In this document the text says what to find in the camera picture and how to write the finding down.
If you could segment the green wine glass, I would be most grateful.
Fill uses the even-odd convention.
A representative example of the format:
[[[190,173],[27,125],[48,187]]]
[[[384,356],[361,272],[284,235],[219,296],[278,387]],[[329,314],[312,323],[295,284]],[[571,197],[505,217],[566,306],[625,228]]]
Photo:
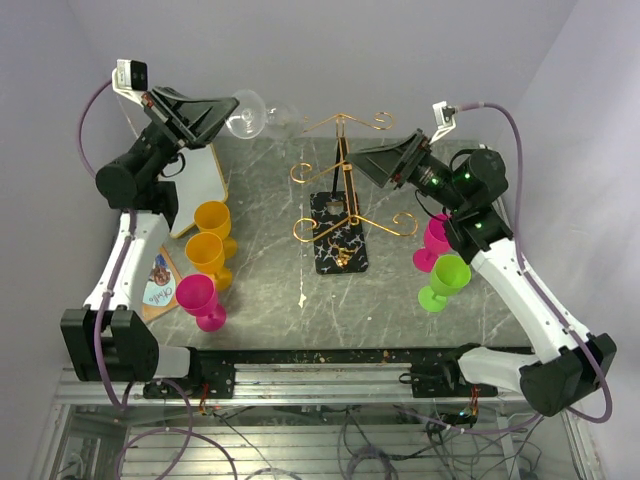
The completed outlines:
[[[443,255],[430,272],[429,284],[420,289],[418,302],[431,313],[442,311],[450,297],[458,294],[471,280],[471,269],[455,255]]]

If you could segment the black gold wine glass rack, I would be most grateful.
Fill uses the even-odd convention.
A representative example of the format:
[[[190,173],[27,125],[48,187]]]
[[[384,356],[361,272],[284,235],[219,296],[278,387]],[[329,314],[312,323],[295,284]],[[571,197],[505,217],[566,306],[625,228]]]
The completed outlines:
[[[346,130],[351,121],[373,130],[385,131],[393,127],[394,118],[388,112],[378,112],[371,122],[346,113],[337,113],[314,125],[303,125],[304,133],[327,123],[335,126],[336,156],[329,168],[314,174],[307,162],[299,162],[290,170],[290,178],[304,185],[329,173],[333,175],[332,188],[310,195],[310,214],[302,215],[292,228],[295,239],[313,246],[315,272],[319,275],[364,273],[370,262],[366,249],[366,225],[394,237],[409,237],[418,230],[417,219],[408,212],[396,214],[392,228],[364,216],[360,211],[355,188],[354,168],[347,161],[350,152]]]

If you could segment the yellow wine glass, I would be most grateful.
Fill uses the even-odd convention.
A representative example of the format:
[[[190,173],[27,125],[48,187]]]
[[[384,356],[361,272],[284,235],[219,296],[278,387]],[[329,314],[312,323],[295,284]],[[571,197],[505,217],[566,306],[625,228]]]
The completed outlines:
[[[188,240],[185,254],[198,272],[208,275],[214,281],[219,291],[231,286],[233,276],[225,266],[224,243],[218,235],[210,232],[195,234]]]
[[[208,201],[201,204],[195,210],[194,222],[200,232],[213,233],[222,240],[226,259],[237,253],[238,244],[231,237],[231,214],[225,203]]]

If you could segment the pink wine glass front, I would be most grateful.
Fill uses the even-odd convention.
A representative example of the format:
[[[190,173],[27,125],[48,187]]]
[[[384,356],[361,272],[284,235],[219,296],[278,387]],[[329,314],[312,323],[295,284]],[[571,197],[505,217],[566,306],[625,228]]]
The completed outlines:
[[[182,279],[176,289],[176,301],[204,332],[220,330],[226,323],[227,314],[219,303],[214,281],[204,274],[192,274]]]

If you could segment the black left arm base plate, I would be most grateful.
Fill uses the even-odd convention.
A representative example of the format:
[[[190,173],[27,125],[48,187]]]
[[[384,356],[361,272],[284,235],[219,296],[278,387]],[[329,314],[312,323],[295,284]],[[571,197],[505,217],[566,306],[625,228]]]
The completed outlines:
[[[178,388],[190,398],[231,399],[235,368],[224,359],[192,347],[146,347],[131,355],[144,380],[145,399],[178,399]]]

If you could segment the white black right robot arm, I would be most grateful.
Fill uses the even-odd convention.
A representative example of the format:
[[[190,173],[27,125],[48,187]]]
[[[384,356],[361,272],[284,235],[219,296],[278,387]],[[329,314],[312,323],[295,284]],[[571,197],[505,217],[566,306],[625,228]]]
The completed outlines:
[[[432,155],[429,139],[416,131],[395,144],[350,153],[347,160],[379,187],[410,184],[443,206],[453,259],[493,287],[531,344],[530,354],[460,347],[440,373],[448,393],[491,385],[522,394],[534,411],[552,417],[604,389],[617,347],[608,334],[594,335],[574,319],[518,254],[514,233],[493,206],[508,188],[498,152],[472,149],[451,167]]]

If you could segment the pink wine glass back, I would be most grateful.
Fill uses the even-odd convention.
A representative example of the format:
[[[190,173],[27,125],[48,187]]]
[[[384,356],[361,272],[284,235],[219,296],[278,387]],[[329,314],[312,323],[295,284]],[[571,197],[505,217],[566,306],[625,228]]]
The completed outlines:
[[[447,219],[446,214],[438,214],[427,223],[423,235],[423,246],[415,251],[412,258],[418,270],[431,272],[439,257],[451,250],[444,229]]]

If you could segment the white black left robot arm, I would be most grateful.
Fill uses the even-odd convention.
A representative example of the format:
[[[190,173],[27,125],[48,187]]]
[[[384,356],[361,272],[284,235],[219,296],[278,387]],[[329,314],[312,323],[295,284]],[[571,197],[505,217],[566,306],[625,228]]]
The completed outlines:
[[[168,378],[178,395],[192,397],[204,383],[195,351],[160,346],[141,318],[152,263],[179,210],[174,182],[159,177],[181,150],[207,146],[239,101],[192,99],[165,87],[115,91],[150,122],[126,153],[95,175],[100,194],[121,213],[119,231],[98,283],[82,307],[64,312],[61,332],[81,381]]]

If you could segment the pink wine glass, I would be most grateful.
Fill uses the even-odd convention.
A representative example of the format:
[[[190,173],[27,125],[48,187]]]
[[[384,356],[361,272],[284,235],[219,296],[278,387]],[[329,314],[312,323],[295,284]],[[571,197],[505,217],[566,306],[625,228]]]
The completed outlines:
[[[418,270],[431,272],[439,257],[451,250],[444,229],[447,219],[446,214],[438,214],[427,223],[423,235],[423,246],[415,251],[412,258]]]
[[[219,303],[214,281],[204,274],[192,274],[182,279],[176,289],[176,301],[204,332],[220,330],[226,323],[227,314]]]

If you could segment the clear wine glass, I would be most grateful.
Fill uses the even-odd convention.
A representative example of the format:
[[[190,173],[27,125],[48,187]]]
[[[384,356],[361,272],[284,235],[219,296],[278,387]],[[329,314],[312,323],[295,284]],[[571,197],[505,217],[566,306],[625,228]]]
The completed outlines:
[[[238,105],[225,124],[236,138],[251,140],[265,134],[286,140],[302,134],[304,119],[293,105],[280,101],[265,102],[250,89],[238,90],[233,97]]]

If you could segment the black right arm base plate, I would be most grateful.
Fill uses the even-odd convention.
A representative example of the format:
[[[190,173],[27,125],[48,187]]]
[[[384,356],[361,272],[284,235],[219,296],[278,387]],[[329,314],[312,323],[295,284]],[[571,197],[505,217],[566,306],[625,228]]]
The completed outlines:
[[[458,360],[476,347],[479,344],[408,349],[404,359],[410,363],[410,367],[398,377],[398,381],[411,387],[414,398],[470,397],[473,391],[480,397],[496,397],[496,387],[472,384],[460,370]]]

